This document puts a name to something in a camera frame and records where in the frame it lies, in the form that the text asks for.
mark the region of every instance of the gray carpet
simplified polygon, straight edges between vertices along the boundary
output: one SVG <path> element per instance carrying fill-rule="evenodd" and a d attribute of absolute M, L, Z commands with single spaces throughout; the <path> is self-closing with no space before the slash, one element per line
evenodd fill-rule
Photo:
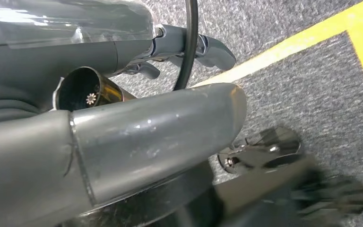
<path fill-rule="evenodd" d="M 145 0 L 163 24 L 185 26 L 182 0 Z M 200 32 L 224 42 L 238 63 L 359 1 L 201 0 Z M 170 91 L 178 68 L 156 63 L 157 80 L 115 78 L 138 97 Z M 195 64 L 190 84 L 220 73 Z M 363 181 L 363 70 L 346 34 L 236 81 L 247 94 L 248 116 L 241 136 L 284 125 L 297 130 L 304 150 L 332 173 Z M 216 183 L 231 179 L 216 164 Z M 363 215 L 345 223 L 363 227 Z"/>

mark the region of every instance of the gray fairing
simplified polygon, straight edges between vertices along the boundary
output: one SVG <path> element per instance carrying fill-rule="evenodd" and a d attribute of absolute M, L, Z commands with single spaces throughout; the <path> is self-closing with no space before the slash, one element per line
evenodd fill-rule
<path fill-rule="evenodd" d="M 0 122 L 0 226 L 52 227 L 189 169 L 230 145 L 246 108 L 224 83 Z"/>
<path fill-rule="evenodd" d="M 61 77 L 81 66 L 111 75 L 155 36 L 138 0 L 0 0 L 0 122 L 50 110 Z"/>

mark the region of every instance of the metal pipe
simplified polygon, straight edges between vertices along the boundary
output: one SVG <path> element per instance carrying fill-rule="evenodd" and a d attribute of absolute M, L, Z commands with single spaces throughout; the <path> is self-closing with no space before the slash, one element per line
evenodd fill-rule
<path fill-rule="evenodd" d="M 0 226 L 51 227 L 228 147 L 246 97 L 213 84 L 0 123 Z"/>
<path fill-rule="evenodd" d="M 135 98 L 95 69 L 85 66 L 67 75 L 55 94 L 56 108 L 69 111 Z"/>

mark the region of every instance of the brake lever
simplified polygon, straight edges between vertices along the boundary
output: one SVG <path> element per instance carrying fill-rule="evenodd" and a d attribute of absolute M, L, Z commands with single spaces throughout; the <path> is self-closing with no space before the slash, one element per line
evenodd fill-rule
<path fill-rule="evenodd" d="M 123 73 L 133 75 L 137 73 L 143 74 L 148 79 L 156 79 L 161 74 L 161 71 L 148 62 L 130 65 Z"/>
<path fill-rule="evenodd" d="M 168 59 L 176 66 L 182 65 L 186 29 L 163 25 L 163 35 L 154 40 L 152 59 Z M 199 35 L 196 50 L 196 59 L 206 67 L 218 67 L 221 70 L 229 70 L 236 63 L 236 57 L 221 41 Z"/>

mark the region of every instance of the clear windshield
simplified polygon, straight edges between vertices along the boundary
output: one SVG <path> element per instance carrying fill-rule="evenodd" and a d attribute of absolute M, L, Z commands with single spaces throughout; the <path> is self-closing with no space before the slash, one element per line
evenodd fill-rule
<path fill-rule="evenodd" d="M 11 48 L 156 35 L 156 18 L 140 0 L 0 0 L 0 45 Z"/>

